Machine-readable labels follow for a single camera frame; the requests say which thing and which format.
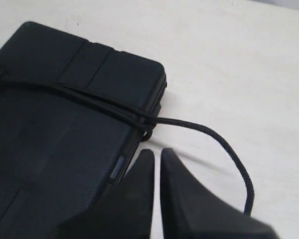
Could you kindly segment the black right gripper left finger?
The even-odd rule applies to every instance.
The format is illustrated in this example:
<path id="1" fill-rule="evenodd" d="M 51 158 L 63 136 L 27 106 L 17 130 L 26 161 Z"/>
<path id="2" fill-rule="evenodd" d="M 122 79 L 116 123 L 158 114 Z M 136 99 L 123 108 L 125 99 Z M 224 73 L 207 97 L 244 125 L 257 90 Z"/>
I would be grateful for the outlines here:
<path id="1" fill-rule="evenodd" d="M 154 153 L 142 150 L 122 181 L 96 206 L 62 222 L 58 239 L 148 239 L 154 197 Z"/>

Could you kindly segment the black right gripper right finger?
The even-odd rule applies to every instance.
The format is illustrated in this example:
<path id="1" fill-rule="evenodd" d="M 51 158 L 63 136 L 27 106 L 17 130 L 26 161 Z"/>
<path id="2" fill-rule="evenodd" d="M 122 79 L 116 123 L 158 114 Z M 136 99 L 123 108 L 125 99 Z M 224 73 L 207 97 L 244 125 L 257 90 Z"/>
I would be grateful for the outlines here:
<path id="1" fill-rule="evenodd" d="M 274 229 L 205 188 L 173 149 L 161 152 L 160 205 L 166 239 L 276 239 Z"/>

